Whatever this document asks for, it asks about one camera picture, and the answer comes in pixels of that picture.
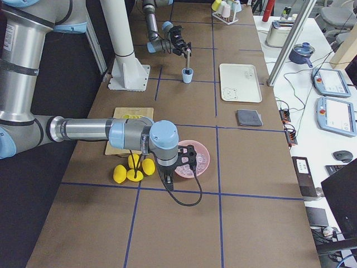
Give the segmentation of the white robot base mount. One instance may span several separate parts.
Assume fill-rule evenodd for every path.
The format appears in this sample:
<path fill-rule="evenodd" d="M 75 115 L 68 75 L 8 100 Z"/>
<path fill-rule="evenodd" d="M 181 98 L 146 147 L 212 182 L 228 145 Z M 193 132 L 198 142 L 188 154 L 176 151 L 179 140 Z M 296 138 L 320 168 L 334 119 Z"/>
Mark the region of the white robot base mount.
<path fill-rule="evenodd" d="M 110 90 L 143 92 L 151 67 L 136 58 L 124 0 L 100 1 L 115 53 Z"/>

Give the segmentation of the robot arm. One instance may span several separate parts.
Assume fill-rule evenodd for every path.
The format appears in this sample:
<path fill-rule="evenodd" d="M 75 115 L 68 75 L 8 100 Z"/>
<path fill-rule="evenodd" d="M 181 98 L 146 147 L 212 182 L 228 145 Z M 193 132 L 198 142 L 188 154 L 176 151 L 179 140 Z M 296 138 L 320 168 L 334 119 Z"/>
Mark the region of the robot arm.
<path fill-rule="evenodd" d="M 7 32 L 1 56 L 1 199 L 37 198 L 58 188 L 76 140 L 114 140 L 116 120 L 88 119 L 95 92 L 66 74 L 83 77 L 67 65 L 62 46 L 46 35 L 78 34 L 86 47 L 85 1 L 2 1 Z"/>
<path fill-rule="evenodd" d="M 157 27 L 156 9 L 172 4 L 173 1 L 142 1 L 142 12 L 145 16 L 148 35 L 147 50 L 150 53 L 167 51 L 169 54 L 174 53 L 188 59 L 191 56 L 191 42 L 186 42 L 182 37 L 182 26 L 166 21 L 161 27 L 163 35 L 160 35 Z"/>

